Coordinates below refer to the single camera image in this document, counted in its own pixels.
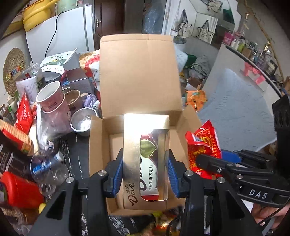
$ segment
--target cardboard box lid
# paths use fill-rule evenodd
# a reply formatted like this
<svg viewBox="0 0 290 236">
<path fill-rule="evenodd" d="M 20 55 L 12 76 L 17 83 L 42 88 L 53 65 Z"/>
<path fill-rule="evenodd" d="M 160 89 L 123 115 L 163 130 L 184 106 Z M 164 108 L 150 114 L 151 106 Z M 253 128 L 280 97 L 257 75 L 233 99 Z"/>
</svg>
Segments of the cardboard box lid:
<svg viewBox="0 0 290 236">
<path fill-rule="evenodd" d="M 181 110 L 172 37 L 121 34 L 101 38 L 103 117 Z"/>
</svg>

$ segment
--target white refrigerator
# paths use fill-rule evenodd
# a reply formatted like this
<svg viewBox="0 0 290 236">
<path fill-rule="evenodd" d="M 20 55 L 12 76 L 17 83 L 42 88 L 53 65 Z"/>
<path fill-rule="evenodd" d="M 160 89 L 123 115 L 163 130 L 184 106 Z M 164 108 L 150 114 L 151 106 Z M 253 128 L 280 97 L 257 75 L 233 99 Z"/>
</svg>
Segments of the white refrigerator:
<svg viewBox="0 0 290 236">
<path fill-rule="evenodd" d="M 83 6 L 56 15 L 26 32 L 26 39 L 33 63 L 41 63 L 47 56 L 73 51 L 94 51 L 92 6 Z"/>
</svg>

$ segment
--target wooden stick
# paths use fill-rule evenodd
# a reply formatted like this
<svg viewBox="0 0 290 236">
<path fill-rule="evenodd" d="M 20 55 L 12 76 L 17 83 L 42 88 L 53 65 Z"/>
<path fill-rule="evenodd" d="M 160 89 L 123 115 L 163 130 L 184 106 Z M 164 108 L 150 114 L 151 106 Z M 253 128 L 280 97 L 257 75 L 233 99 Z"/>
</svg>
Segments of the wooden stick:
<svg viewBox="0 0 290 236">
<path fill-rule="evenodd" d="M 273 51 L 273 54 L 274 54 L 274 58 L 276 59 L 277 61 L 277 64 L 278 64 L 278 68 L 279 68 L 279 71 L 280 71 L 280 74 L 281 74 L 281 77 L 282 77 L 282 81 L 283 81 L 283 84 L 285 82 L 284 80 L 284 75 L 283 75 L 283 72 L 282 72 L 282 69 L 281 69 L 281 65 L 279 63 L 279 60 L 278 60 L 278 57 L 277 57 L 277 54 L 275 53 L 275 50 L 274 50 L 274 47 L 273 47 L 273 44 L 272 44 L 272 39 L 269 37 L 269 35 L 267 34 L 267 32 L 265 31 L 265 29 L 263 28 L 263 26 L 261 25 L 261 21 L 257 18 L 256 14 L 253 12 L 252 8 L 248 6 L 248 2 L 247 0 L 244 0 L 244 5 L 247 9 L 247 11 L 249 12 L 250 15 L 252 15 L 255 19 L 255 21 L 257 22 L 258 26 L 260 27 L 261 31 L 263 32 L 263 34 L 265 35 L 266 39 L 268 40 L 268 42 L 270 43 L 270 47 L 272 48 L 272 51 Z"/>
</svg>

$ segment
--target yellow plastic basin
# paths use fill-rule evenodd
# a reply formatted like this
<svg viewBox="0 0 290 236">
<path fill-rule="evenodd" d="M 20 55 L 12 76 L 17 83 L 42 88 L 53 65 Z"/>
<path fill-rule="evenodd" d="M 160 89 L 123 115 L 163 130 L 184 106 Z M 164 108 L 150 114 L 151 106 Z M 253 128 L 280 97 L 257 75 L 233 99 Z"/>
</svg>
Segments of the yellow plastic basin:
<svg viewBox="0 0 290 236">
<path fill-rule="evenodd" d="M 26 32 L 50 18 L 50 7 L 59 0 L 39 0 L 23 12 L 23 24 Z"/>
</svg>

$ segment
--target straw hat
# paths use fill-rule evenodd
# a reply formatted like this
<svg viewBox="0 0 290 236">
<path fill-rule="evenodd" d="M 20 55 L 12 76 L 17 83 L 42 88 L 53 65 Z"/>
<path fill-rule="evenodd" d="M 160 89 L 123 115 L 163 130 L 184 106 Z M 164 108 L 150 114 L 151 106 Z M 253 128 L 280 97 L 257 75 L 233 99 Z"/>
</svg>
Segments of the straw hat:
<svg viewBox="0 0 290 236">
<path fill-rule="evenodd" d="M 17 90 L 15 81 L 21 72 L 26 68 L 25 57 L 19 48 L 13 48 L 7 55 L 3 67 L 3 83 L 7 93 L 16 97 Z"/>
</svg>

